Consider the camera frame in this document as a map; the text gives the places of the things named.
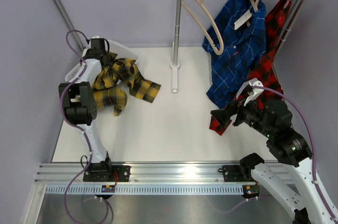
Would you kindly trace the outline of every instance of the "cable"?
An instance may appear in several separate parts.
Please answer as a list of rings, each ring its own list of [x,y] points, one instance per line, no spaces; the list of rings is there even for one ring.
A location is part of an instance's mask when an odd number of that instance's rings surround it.
[[[106,54],[108,54],[108,53],[109,53],[109,50],[110,50],[110,44],[109,44],[109,42],[108,42],[107,39],[104,38],[104,40],[107,42],[107,53],[106,53]]]
[[[67,34],[65,35],[65,40],[66,40],[66,42],[67,42],[67,45],[68,45],[69,48],[70,48],[70,49],[71,49],[71,50],[72,50],[72,51],[80,58],[80,60],[82,61],[84,67],[83,67],[82,71],[79,73],[79,75],[78,75],[72,82],[70,82],[70,83],[65,87],[65,89],[63,90],[63,92],[61,93],[61,96],[60,96],[60,111],[61,111],[61,115],[62,115],[62,117],[63,117],[63,120],[64,120],[68,125],[70,125],[70,126],[76,128],[76,129],[80,130],[80,131],[83,133],[84,138],[86,139],[86,142],[87,142],[87,144],[88,144],[88,149],[89,149],[90,156],[89,156],[89,161],[88,161],[86,167],[84,167],[84,169],[81,170],[81,171],[80,171],[80,172],[79,172],[79,173],[78,173],[78,174],[77,174],[77,175],[69,182],[69,184],[67,185],[67,188],[66,188],[66,190],[65,190],[65,192],[64,192],[63,204],[64,204],[65,211],[66,211],[67,215],[69,216],[69,218],[70,218],[72,221],[74,221],[75,223],[83,224],[82,222],[79,222],[78,220],[76,220],[76,219],[71,215],[71,213],[70,213],[70,211],[69,211],[69,209],[68,209],[68,207],[67,207],[67,192],[68,192],[70,186],[71,186],[72,183],[73,183],[73,182],[74,182],[74,181],[75,181],[75,180],[76,180],[76,179],[77,179],[77,178],[78,178],[78,177],[79,177],[79,176],[80,176],[80,175],[81,175],[88,167],[89,167],[89,165],[91,164],[91,160],[92,160],[92,148],[91,148],[91,145],[90,145],[90,142],[89,142],[88,135],[86,134],[86,131],[85,131],[83,128],[79,127],[79,126],[70,123],[70,122],[68,121],[68,119],[66,118],[65,113],[64,113],[64,109],[63,109],[63,100],[64,100],[65,93],[67,93],[68,90],[69,90],[69,88],[70,88],[71,86],[73,86],[73,84],[74,84],[77,80],[80,79],[80,77],[85,73],[85,71],[86,71],[86,69],[87,69],[87,63],[86,63],[86,61],[82,58],[81,54],[80,54],[78,51],[76,51],[76,50],[70,45],[70,43],[69,43],[68,35],[69,35],[70,33],[72,33],[72,32],[78,32],[78,33],[81,33],[81,34],[84,36],[84,38],[86,38],[87,43],[89,42],[88,39],[87,39],[87,37],[86,37],[86,35],[83,34],[81,31],[78,31],[78,30],[70,30],[70,31],[68,31]],[[108,213],[109,213],[108,202],[107,202],[105,199],[102,199],[102,200],[103,200],[104,203],[106,204],[107,211],[106,211],[106,215],[104,216],[104,218],[103,218],[98,224],[102,224],[102,223],[106,220],[106,218],[107,218],[107,216],[108,216]]]
[[[85,166],[84,166],[83,163],[82,163],[82,158],[83,158],[83,157],[85,157],[86,160],[87,160],[86,165],[88,164],[88,158],[87,158],[86,155],[83,155],[83,156],[81,156],[81,159],[80,159],[81,166],[82,166],[83,169],[85,169]]]
[[[69,35],[70,33],[73,33],[73,32],[78,32],[78,33],[82,34],[82,35],[84,36],[84,38],[86,39],[86,42],[87,42],[88,44],[89,44],[89,39],[86,37],[86,35],[85,35],[83,32],[81,32],[81,31],[79,31],[79,30],[70,30],[70,31],[68,31],[67,34],[65,35],[65,41],[67,42],[68,47],[76,54],[76,56],[78,56],[78,57],[80,58],[80,60],[81,60],[82,62],[84,62],[85,60],[82,58],[82,55],[81,55],[77,50],[75,50],[75,49],[70,45],[70,43],[69,43],[68,35]]]
[[[269,198],[271,197],[271,195],[265,195],[265,196],[260,196],[260,197],[256,197],[256,198],[252,198],[252,199],[247,199],[247,200],[244,200],[242,202],[239,202],[237,205],[235,205],[233,208],[231,208],[230,210],[227,210],[227,211],[222,211],[222,210],[219,210],[217,209],[212,203],[211,201],[206,198],[206,200],[208,201],[208,203],[211,205],[211,207],[217,212],[217,213],[220,213],[220,214],[230,214],[232,212],[234,212],[237,208],[239,208],[241,205],[243,205],[244,203],[246,202],[251,202],[251,201],[257,201],[258,199],[264,199],[264,198]]]
[[[336,216],[334,215],[333,211],[331,210],[328,202],[326,201],[325,199],[325,196],[323,195],[323,192],[321,190],[321,188],[319,187],[319,184],[316,183],[317,182],[317,172],[316,172],[316,163],[317,163],[317,152],[316,152],[316,148],[315,148],[315,144],[314,144],[314,139],[313,139],[313,134],[310,130],[310,126],[305,118],[305,115],[302,113],[301,109],[292,101],[290,100],[290,98],[288,98],[287,96],[283,95],[282,93],[274,90],[274,89],[271,89],[271,88],[266,88],[266,87],[258,87],[258,86],[253,86],[252,88],[257,88],[257,89],[263,89],[263,90],[267,90],[267,91],[270,91],[270,92],[273,92],[281,97],[283,97],[285,100],[287,100],[299,113],[299,115],[301,116],[304,124],[305,124],[305,127],[306,127],[306,130],[307,130],[307,133],[308,133],[308,136],[310,138],[310,143],[311,143],[311,146],[312,146],[312,155],[313,155],[313,159],[312,159],[312,178],[313,178],[313,181],[314,181],[314,185],[316,187],[316,190],[320,196],[320,198],[322,199],[327,211],[329,212],[331,218],[333,219],[334,223],[335,224],[338,224],[338,220],[336,220]]]

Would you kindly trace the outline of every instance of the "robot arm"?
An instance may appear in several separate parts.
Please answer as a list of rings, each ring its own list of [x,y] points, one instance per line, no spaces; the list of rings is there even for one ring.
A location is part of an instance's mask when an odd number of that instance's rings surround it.
[[[87,159],[92,160],[85,172],[84,181],[108,181],[113,174],[112,164],[107,150],[102,145],[99,133],[96,127],[97,105],[93,96],[92,85],[98,74],[105,66],[110,65],[109,56],[105,49],[105,39],[94,37],[90,39],[90,48],[84,49],[82,63],[78,72],[69,82],[74,82],[65,93],[63,99],[63,109],[67,120],[82,128],[79,132],[83,144],[86,148]],[[61,96],[64,89],[70,83],[59,85],[59,94]],[[88,136],[92,153],[89,152],[84,132]]]
[[[313,181],[312,152],[306,140],[291,128],[292,113],[281,100],[269,100],[265,103],[265,109],[259,110],[254,100],[262,90],[254,86],[262,86],[262,83],[257,79],[246,82],[240,92],[246,89],[249,98],[232,101],[225,109],[213,110],[211,114],[223,127],[228,126],[230,117],[237,114],[234,126],[244,122],[266,136],[269,151],[279,163],[283,163],[301,196],[281,181],[257,154],[248,155],[240,161],[244,177],[264,186],[288,212],[294,220],[293,224],[337,223],[315,187],[317,183],[331,211],[337,216],[338,211],[318,175],[317,181]]]

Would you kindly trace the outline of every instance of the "purple wall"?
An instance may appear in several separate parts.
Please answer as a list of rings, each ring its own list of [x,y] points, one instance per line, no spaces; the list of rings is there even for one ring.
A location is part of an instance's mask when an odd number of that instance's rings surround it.
[[[0,4],[0,215],[1,223],[20,223],[37,168],[57,140],[58,84],[75,57],[51,0]]]
[[[318,173],[338,205],[337,90],[338,0],[306,0],[275,67],[285,91],[306,115],[318,156]],[[300,117],[294,126],[307,136]]]

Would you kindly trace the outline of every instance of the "label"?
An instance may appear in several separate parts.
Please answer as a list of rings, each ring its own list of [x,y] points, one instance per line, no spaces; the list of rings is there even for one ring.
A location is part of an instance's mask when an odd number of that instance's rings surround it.
[[[244,13],[244,15],[242,15],[237,21],[235,21],[234,30],[237,30],[240,26],[246,23],[251,17],[252,17],[252,14],[250,13],[250,9],[248,9]]]

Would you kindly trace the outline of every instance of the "purple cable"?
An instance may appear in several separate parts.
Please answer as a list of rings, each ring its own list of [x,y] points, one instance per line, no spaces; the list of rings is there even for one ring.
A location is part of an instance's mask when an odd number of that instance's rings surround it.
[[[267,90],[267,91],[270,91],[270,92],[273,92],[281,97],[283,97],[285,100],[287,100],[297,111],[298,113],[300,114],[304,124],[305,124],[305,127],[306,127],[306,130],[307,130],[307,133],[308,133],[308,136],[310,138],[310,143],[311,143],[311,146],[312,146],[312,154],[313,154],[313,159],[312,159],[312,177],[313,177],[313,181],[317,181],[317,172],[316,172],[316,163],[317,163],[317,152],[316,152],[316,148],[315,148],[315,145],[314,145],[314,139],[313,139],[313,135],[312,135],[312,132],[310,130],[310,126],[305,118],[305,115],[302,113],[301,109],[292,101],[290,100],[290,98],[288,98],[287,96],[283,95],[282,93],[274,90],[274,89],[271,89],[271,88],[266,88],[266,87],[258,87],[258,86],[253,86],[252,88],[257,88],[257,89],[263,89],[263,90]],[[325,196],[323,195],[322,193],[322,190],[321,188],[319,187],[319,184],[315,183],[315,187],[316,187],[316,190],[320,196],[320,198],[322,199],[327,211],[329,212],[331,218],[333,219],[334,223],[338,223],[337,220],[335,220],[335,215],[333,213],[333,211],[331,210],[329,204],[327,203],[326,199],[325,199]]]
[[[67,119],[66,116],[65,116],[64,109],[63,109],[63,100],[64,100],[65,93],[67,93],[67,91],[69,90],[69,88],[70,88],[70,87],[71,87],[71,86],[72,86],[72,85],[73,85],[73,84],[74,84],[74,83],[75,83],[75,82],[76,82],[76,81],[77,81],[77,80],[85,73],[85,71],[86,71],[86,69],[87,69],[87,64],[86,64],[85,60],[82,58],[81,54],[78,53],[78,52],[70,45],[70,43],[69,43],[69,41],[68,41],[68,35],[69,35],[70,33],[72,33],[72,32],[79,32],[79,33],[81,33],[81,34],[86,38],[86,40],[87,40],[87,37],[86,37],[85,34],[83,34],[81,31],[78,31],[78,30],[70,30],[70,31],[68,31],[67,34],[65,35],[65,39],[66,39],[67,45],[68,45],[69,48],[70,48],[70,49],[71,49],[71,50],[72,50],[72,51],[80,58],[80,60],[81,60],[82,63],[84,64],[84,67],[83,67],[82,71],[79,73],[79,75],[78,75],[72,82],[70,82],[70,83],[65,87],[65,89],[63,90],[63,92],[61,93],[61,96],[60,96],[60,111],[61,111],[61,115],[62,115],[64,121],[65,121],[68,125],[70,125],[70,126],[76,128],[76,129],[79,129],[80,131],[83,132],[83,135],[84,135],[84,137],[85,137],[85,139],[86,139],[86,142],[87,142],[87,144],[88,144],[88,149],[89,149],[90,156],[89,156],[89,161],[88,161],[86,167],[85,167],[83,170],[81,170],[81,171],[80,171],[80,172],[79,172],[79,173],[78,173],[78,174],[70,181],[70,183],[67,185],[67,188],[66,188],[66,190],[65,190],[65,192],[64,192],[63,204],[64,204],[65,211],[66,211],[67,215],[69,216],[69,218],[70,218],[72,221],[74,221],[75,223],[83,224],[82,222],[79,222],[78,220],[76,220],[76,219],[71,215],[71,213],[70,213],[70,211],[69,211],[69,209],[68,209],[68,207],[67,207],[67,192],[68,192],[70,186],[71,186],[72,183],[76,180],[76,178],[78,178],[78,177],[79,177],[79,176],[80,176],[80,175],[81,175],[81,174],[89,167],[89,165],[91,164],[91,160],[92,160],[92,148],[91,148],[91,145],[90,145],[90,142],[89,142],[88,135],[86,134],[86,132],[85,132],[84,129],[82,129],[81,127],[79,127],[79,126],[77,126],[77,125],[74,125],[74,124],[72,124],[71,122],[68,121],[68,119]],[[107,202],[105,199],[103,199],[103,201],[104,201],[104,203],[106,204],[107,211],[106,211],[106,215],[104,216],[104,218],[103,218],[98,224],[104,223],[105,220],[106,220],[106,218],[108,217],[108,213],[109,213],[108,202]]]
[[[260,196],[258,197],[258,199],[264,199],[264,198],[269,198],[271,197],[271,195],[265,195],[265,196]],[[217,213],[220,213],[220,214],[230,214],[232,212],[234,212],[237,208],[239,208],[241,205],[243,205],[244,203],[246,202],[250,202],[250,201],[257,201],[258,199],[256,198],[252,198],[252,199],[249,199],[248,201],[247,200],[244,200],[242,202],[239,202],[237,205],[235,205],[233,208],[231,208],[230,210],[227,210],[227,211],[221,211],[221,210],[218,210],[211,202],[209,199],[207,199],[208,203],[213,207],[213,209],[217,212]]]
[[[70,45],[70,43],[69,43],[68,35],[69,35],[70,33],[73,33],[73,32],[78,32],[78,33],[82,34],[82,35],[84,36],[84,38],[86,39],[86,42],[88,42],[88,39],[87,39],[86,35],[85,35],[83,32],[79,31],[79,30],[70,30],[70,31],[68,31],[67,34],[65,35],[65,41],[67,42],[68,47],[76,54],[76,56],[78,56],[78,57],[80,58],[80,60],[81,60],[82,62],[84,62],[84,59],[82,58],[82,55],[81,55],[77,50],[75,50],[75,49]]]

